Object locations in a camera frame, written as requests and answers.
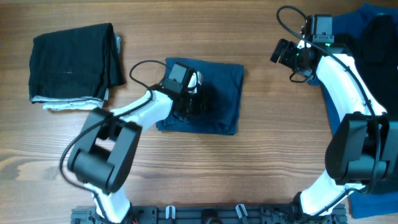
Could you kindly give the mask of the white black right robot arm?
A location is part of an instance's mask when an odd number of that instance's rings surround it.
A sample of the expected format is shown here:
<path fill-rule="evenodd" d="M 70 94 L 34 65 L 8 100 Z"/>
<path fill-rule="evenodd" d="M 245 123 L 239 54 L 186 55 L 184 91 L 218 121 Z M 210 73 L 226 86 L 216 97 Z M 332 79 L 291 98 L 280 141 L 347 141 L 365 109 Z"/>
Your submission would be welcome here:
<path fill-rule="evenodd" d="M 351 49 L 336 41 L 330 15 L 304 16 L 298 44 L 280 39 L 270 60 L 303 82 L 319 79 L 340 121 L 325 154 L 325 171 L 294 198 L 295 221 L 317 220 L 353 192 L 368 195 L 392 176 L 397 160 L 397 120 L 388 115 L 356 69 Z"/>

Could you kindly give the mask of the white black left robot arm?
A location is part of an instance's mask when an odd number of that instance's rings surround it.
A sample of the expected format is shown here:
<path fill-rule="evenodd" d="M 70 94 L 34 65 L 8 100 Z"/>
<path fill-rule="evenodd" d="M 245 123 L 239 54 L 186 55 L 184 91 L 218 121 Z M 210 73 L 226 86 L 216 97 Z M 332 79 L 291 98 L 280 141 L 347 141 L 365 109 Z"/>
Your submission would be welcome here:
<path fill-rule="evenodd" d="M 72 210 L 72 223 L 139 223 L 144 209 L 127 199 L 124 183 L 140 136 L 170 115 L 189 119 L 207 109 L 203 74 L 174 63 L 159 84 L 123 108 L 93 109 L 80 134 L 64 150 L 59 167 L 75 174 L 75 187 L 88 191 L 95 206 Z"/>

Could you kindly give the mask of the blue denim shorts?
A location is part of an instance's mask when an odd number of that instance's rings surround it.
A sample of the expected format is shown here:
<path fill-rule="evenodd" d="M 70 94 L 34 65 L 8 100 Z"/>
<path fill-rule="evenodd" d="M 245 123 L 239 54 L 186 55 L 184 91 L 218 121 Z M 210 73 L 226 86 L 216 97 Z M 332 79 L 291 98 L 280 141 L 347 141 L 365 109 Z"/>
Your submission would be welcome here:
<path fill-rule="evenodd" d="M 168 67 L 182 63 L 203 75 L 203 90 L 208 100 L 205 113 L 184 118 L 170 115 L 157 122 L 159 131 L 234 135 L 237 133 L 244 66 L 236 63 L 216 63 L 191 58 L 167 57 Z"/>

